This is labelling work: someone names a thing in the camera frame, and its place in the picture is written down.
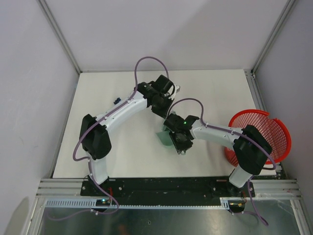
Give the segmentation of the green dustpan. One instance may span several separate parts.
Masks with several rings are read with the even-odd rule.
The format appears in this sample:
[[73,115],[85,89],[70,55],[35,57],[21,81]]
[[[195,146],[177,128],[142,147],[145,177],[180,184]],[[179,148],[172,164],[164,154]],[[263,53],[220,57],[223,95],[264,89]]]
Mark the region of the green dustpan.
[[165,120],[162,122],[162,129],[160,132],[156,133],[156,136],[160,140],[161,144],[167,147],[173,146],[173,141],[171,139],[172,131],[165,126]]

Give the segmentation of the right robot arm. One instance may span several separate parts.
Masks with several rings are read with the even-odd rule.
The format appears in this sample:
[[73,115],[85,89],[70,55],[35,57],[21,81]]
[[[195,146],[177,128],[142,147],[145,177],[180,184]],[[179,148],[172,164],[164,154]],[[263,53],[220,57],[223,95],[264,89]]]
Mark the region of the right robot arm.
[[193,140],[214,142],[234,151],[238,165],[225,184],[225,190],[230,196],[238,196],[247,181],[260,174],[272,153],[271,145],[253,125],[242,129],[213,126],[205,124],[196,116],[183,119],[172,113],[165,119],[163,126],[169,131],[178,154],[190,149]]

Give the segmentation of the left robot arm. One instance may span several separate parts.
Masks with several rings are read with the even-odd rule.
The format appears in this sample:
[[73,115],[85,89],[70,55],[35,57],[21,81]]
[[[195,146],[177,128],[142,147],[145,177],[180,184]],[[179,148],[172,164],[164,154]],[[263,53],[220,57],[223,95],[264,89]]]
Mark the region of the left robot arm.
[[88,154],[89,175],[93,180],[91,190],[96,195],[104,195],[108,190],[106,158],[112,149],[110,135],[113,131],[133,115],[149,107],[154,114],[166,118],[179,91],[179,85],[160,75],[156,81],[137,84],[129,97],[105,113],[94,117],[87,114],[83,117],[79,141]]

